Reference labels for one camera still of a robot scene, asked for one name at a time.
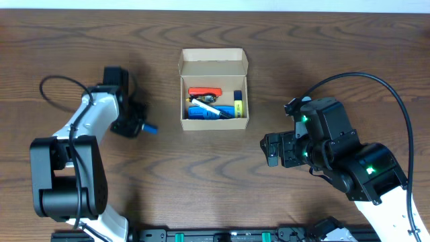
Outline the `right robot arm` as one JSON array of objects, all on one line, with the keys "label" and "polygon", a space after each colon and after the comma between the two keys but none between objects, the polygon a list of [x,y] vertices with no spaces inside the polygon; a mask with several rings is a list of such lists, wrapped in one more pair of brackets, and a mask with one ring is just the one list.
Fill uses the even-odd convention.
[{"label": "right robot arm", "polygon": [[288,107],[294,130],[260,142],[270,167],[309,165],[355,203],[381,241],[429,240],[414,202],[406,201],[407,178],[394,154],[381,143],[360,143],[341,102],[305,97]]}]

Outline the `blue whiteboard marker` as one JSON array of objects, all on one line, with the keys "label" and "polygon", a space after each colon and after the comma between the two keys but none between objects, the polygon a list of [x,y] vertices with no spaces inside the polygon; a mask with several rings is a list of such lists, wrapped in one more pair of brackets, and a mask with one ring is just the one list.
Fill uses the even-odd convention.
[{"label": "blue whiteboard marker", "polygon": [[158,128],[156,126],[150,125],[150,124],[143,124],[142,125],[142,131],[148,132],[151,134],[157,134]]}]

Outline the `black teardrop-shaped tool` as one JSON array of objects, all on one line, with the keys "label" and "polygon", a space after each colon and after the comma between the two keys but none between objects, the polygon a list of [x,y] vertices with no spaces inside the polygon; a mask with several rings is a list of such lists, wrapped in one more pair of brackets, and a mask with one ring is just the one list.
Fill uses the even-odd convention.
[{"label": "black teardrop-shaped tool", "polygon": [[186,99],[186,101],[192,102],[194,99],[196,99],[196,100],[203,102],[205,104],[211,104],[211,103],[216,102],[217,98],[218,97],[215,95],[191,95]]}]

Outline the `yellow highlighter with dark cap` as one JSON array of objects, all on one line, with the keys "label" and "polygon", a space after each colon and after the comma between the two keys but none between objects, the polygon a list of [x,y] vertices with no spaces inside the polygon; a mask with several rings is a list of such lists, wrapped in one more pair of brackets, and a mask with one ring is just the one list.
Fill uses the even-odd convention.
[{"label": "yellow highlighter with dark cap", "polygon": [[235,118],[243,117],[243,97],[241,90],[234,91],[234,116]]}]

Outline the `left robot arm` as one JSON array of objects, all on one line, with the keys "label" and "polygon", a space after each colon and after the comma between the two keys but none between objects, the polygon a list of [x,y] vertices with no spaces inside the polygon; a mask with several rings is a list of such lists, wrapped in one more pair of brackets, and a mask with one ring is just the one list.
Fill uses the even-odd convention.
[{"label": "left robot arm", "polygon": [[30,145],[35,213],[81,229],[94,241],[138,241],[128,219],[108,205],[99,144],[109,130],[137,137],[144,106],[132,101],[129,72],[122,67],[106,67],[100,84],[80,87],[81,105],[71,119]]}]

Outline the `cardboard box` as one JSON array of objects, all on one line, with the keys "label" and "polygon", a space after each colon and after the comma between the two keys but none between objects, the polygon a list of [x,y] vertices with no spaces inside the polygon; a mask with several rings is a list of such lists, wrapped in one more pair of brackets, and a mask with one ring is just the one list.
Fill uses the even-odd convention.
[{"label": "cardboard box", "polygon": [[242,48],[183,49],[178,62],[182,128],[245,129],[249,121],[248,66]]}]

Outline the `black whiteboard marker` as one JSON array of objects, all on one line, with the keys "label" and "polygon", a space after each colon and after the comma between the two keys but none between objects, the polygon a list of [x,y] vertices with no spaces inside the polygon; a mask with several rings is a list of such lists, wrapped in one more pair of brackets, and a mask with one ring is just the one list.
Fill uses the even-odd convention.
[{"label": "black whiteboard marker", "polygon": [[210,106],[208,104],[205,104],[204,102],[201,102],[201,101],[199,101],[198,99],[196,99],[194,97],[190,97],[188,99],[188,101],[191,102],[192,104],[196,105],[196,106],[199,106],[199,107],[201,107],[201,108],[203,108],[203,109],[211,112],[211,113],[217,114],[220,117],[224,117],[224,118],[227,118],[227,119],[232,118],[232,116],[229,115],[228,113],[223,112],[222,110],[216,109],[216,108],[214,108],[214,107],[212,107],[212,106]]}]

